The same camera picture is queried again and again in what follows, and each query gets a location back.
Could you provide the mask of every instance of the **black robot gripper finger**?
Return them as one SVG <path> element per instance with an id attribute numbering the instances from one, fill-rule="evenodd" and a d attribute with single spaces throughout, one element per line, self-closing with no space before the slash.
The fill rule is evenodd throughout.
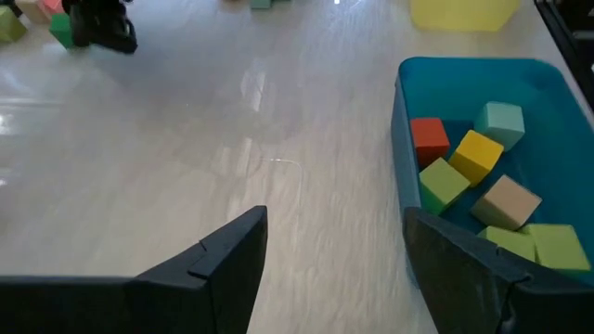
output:
<path id="1" fill-rule="evenodd" d="M 62 0 L 64 12 L 70 16 L 74 44 L 102 45 L 133 54 L 138 47 L 136 31 L 126 16 L 124 2 L 131 0 Z"/>

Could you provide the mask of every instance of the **light green block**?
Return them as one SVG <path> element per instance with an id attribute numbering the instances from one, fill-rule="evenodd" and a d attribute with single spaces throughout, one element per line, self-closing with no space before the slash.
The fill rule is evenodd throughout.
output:
<path id="1" fill-rule="evenodd" d="M 440 214 L 471 184 L 461 173 L 439 158 L 420 173 L 422 207 L 432 214 Z"/>
<path id="2" fill-rule="evenodd" d="M 272 0 L 250 0 L 251 9 L 268 9 L 272 6 Z"/>
<path id="3" fill-rule="evenodd" d="M 526 260 L 536 262 L 535 242 L 530 236 L 518 232 L 511 232 L 503 228 L 488 226 L 479 237 L 496 243 L 512 253 L 522 256 Z"/>
<path id="4" fill-rule="evenodd" d="M 530 224 L 520 232 L 532 237 L 536 261 L 568 273 L 590 271 L 588 257 L 571 225 Z"/>
<path id="5" fill-rule="evenodd" d="M 0 41 L 16 42 L 27 32 L 10 7 L 0 6 Z"/>
<path id="6" fill-rule="evenodd" d="M 60 13 L 52 15 L 52 23 L 49 26 L 49 32 L 56 37 L 58 42 L 65 48 L 74 46 L 72 40 L 71 19 L 68 14 Z"/>
<path id="7" fill-rule="evenodd" d="M 523 137 L 522 107 L 489 102 L 475 120 L 474 131 L 503 145 L 507 152 Z"/>

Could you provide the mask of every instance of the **red block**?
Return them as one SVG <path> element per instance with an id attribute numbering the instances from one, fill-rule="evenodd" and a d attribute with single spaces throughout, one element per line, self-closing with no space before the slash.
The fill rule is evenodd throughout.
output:
<path id="1" fill-rule="evenodd" d="M 43 0 L 42 6 L 50 15 L 64 12 L 62 0 Z"/>
<path id="2" fill-rule="evenodd" d="M 449 150 L 449 140 L 442 121 L 438 118 L 419 118 L 410 121 L 410 130 L 417 150 L 421 169 L 429 166 Z"/>

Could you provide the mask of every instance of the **yellow container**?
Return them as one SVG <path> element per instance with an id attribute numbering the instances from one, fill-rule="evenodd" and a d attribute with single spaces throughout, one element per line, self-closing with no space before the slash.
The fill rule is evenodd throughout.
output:
<path id="1" fill-rule="evenodd" d="M 496 32 L 522 0 L 410 0 L 412 20 L 422 29 Z"/>

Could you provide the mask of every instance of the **yellow block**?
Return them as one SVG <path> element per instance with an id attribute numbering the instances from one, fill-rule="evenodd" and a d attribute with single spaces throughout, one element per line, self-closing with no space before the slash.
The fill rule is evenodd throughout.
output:
<path id="1" fill-rule="evenodd" d="M 457 32 L 496 32 L 511 18 L 521 0 L 410 0 L 418 27 Z"/>
<path id="2" fill-rule="evenodd" d="M 501 144 L 470 130 L 449 164 L 471 181 L 471 186 L 476 186 L 493 170 L 502 152 Z"/>

